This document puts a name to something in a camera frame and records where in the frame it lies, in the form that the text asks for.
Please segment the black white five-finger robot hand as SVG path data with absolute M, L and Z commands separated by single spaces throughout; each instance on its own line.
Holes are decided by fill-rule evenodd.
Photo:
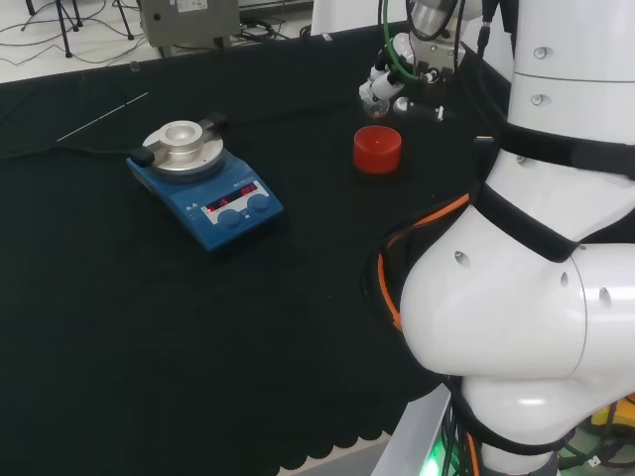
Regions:
M 455 115 L 444 105 L 446 88 L 465 50 L 449 41 L 422 42 L 412 34 L 391 39 L 395 52 L 383 47 L 368 78 L 359 86 L 363 110 L 373 119 L 392 112 L 401 117 L 441 123 Z

